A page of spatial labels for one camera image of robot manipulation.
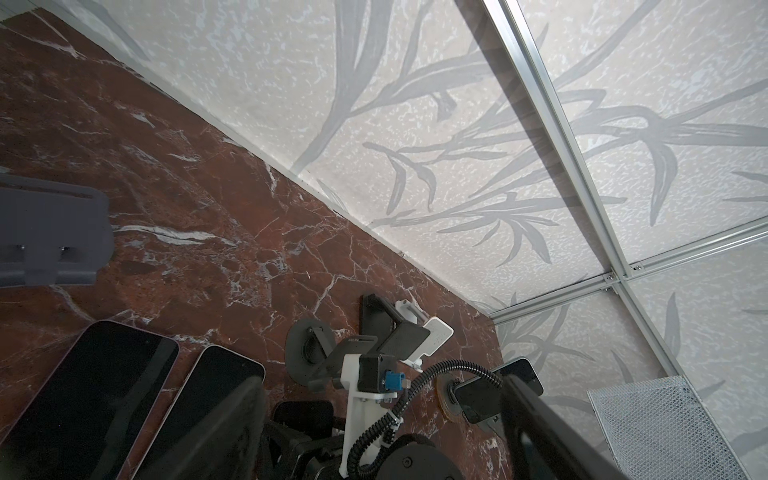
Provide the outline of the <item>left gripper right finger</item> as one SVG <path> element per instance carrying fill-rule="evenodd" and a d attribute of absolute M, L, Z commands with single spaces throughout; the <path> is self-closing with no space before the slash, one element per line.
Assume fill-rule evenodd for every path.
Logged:
<path fill-rule="evenodd" d="M 534 479 L 536 465 L 554 479 L 626 477 L 516 377 L 501 381 L 500 413 L 515 479 Z"/>

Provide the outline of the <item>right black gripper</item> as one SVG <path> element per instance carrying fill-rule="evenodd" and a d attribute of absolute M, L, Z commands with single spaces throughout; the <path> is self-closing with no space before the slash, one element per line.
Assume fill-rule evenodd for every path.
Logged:
<path fill-rule="evenodd" d="M 263 428 L 265 479 L 339 479 L 345 427 L 327 400 L 282 401 Z M 462 479 L 455 463 L 419 434 L 400 436 L 377 479 Z"/>

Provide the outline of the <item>black phone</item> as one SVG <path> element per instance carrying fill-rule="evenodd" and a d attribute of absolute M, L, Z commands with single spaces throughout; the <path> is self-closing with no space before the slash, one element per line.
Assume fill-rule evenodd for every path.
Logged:
<path fill-rule="evenodd" d="M 372 353 L 407 360 L 428 339 L 430 331 L 410 322 L 388 300 L 367 294 L 360 301 L 360 335 L 374 336 Z"/>
<path fill-rule="evenodd" d="M 2 478 L 117 478 L 178 354 L 158 334 L 90 325 L 4 437 Z"/>
<path fill-rule="evenodd" d="M 236 387 L 250 376 L 260 377 L 263 386 L 266 376 L 264 366 L 221 346 L 213 345 L 205 348 L 163 422 L 176 404 L 182 407 L 190 406 L 194 412 L 204 412 L 214 402 L 223 398 L 229 389 Z"/>

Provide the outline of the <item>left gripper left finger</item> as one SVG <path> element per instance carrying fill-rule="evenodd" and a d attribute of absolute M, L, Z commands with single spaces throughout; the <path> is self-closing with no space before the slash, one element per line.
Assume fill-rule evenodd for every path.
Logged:
<path fill-rule="evenodd" d="M 174 405 L 136 479 L 253 479 L 266 415 L 262 380 L 250 376 L 204 412 Z"/>

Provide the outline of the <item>white folding phone stand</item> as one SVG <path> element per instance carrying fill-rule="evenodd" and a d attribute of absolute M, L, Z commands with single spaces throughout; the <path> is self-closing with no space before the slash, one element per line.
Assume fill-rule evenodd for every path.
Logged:
<path fill-rule="evenodd" d="M 422 372 L 423 357 L 431 357 L 454 334 L 454 329 L 436 316 L 430 316 L 415 300 L 399 300 L 395 303 L 395 309 L 403 318 L 419 327 L 427 330 L 429 335 L 414 349 L 411 355 L 402 360 L 402 363 L 412 369 Z"/>

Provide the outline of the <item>grey phone stand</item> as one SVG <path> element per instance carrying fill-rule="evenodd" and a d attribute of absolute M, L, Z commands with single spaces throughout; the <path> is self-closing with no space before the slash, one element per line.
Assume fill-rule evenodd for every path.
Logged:
<path fill-rule="evenodd" d="M 92 285 L 114 252 L 109 200 L 94 188 L 1 176 L 1 286 Z"/>

